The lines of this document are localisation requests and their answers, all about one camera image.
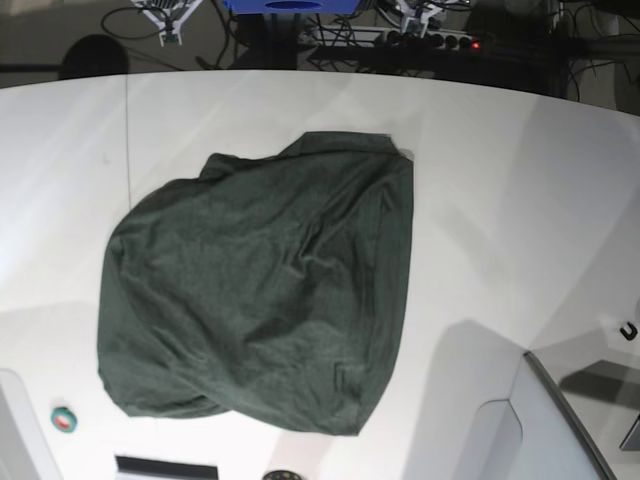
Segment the dark green t-shirt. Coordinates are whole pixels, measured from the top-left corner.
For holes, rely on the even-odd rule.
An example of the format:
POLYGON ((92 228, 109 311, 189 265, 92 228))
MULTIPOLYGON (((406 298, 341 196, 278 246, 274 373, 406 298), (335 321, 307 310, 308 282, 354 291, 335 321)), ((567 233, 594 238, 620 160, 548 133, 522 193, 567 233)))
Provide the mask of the dark green t-shirt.
POLYGON ((214 154, 106 245, 98 374, 131 417, 236 412, 331 436, 391 379, 408 296, 414 164, 387 134, 308 132, 214 154))

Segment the small black round object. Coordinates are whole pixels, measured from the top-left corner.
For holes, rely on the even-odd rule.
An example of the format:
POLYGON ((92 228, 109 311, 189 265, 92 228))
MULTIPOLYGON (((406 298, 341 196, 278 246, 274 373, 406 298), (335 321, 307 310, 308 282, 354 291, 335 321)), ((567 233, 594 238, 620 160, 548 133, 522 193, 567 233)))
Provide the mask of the small black round object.
POLYGON ((262 480, 303 480, 303 477, 290 470, 273 470, 267 472, 262 480))

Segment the grey power strip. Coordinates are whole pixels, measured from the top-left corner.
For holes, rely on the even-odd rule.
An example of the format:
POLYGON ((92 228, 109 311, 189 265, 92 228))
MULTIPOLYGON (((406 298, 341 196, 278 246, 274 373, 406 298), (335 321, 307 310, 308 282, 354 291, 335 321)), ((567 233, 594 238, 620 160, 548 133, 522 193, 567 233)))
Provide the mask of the grey power strip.
POLYGON ((424 36, 381 27, 311 26, 304 40, 323 47, 424 47, 435 50, 480 52, 484 42, 479 36, 449 30, 427 30, 424 36))

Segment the blue plastic bin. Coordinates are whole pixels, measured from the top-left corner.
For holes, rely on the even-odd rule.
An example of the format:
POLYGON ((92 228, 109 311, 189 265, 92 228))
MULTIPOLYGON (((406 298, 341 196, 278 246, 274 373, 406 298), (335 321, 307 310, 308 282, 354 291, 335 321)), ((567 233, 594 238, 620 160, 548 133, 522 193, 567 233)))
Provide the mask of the blue plastic bin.
POLYGON ((223 5, 237 14, 331 13, 351 14, 358 0, 229 0, 223 5))

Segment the black U-shaped hook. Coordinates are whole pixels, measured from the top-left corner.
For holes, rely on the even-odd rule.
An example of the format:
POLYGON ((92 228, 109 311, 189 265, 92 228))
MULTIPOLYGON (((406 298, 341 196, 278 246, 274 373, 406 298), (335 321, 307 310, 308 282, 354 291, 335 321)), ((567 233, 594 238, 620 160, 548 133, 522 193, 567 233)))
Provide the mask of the black U-shaped hook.
POLYGON ((619 328, 619 332, 626 341, 633 341, 638 336, 639 330, 634 323, 626 322, 619 328))

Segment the green red tape roll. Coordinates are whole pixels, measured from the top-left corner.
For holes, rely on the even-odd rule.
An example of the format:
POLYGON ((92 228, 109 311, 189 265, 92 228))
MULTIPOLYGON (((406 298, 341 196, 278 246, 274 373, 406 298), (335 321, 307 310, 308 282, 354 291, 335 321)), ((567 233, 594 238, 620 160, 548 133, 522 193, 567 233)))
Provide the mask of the green red tape roll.
POLYGON ((73 433, 78 425, 77 417, 67 407, 56 407, 50 415, 52 425, 62 433, 73 433))

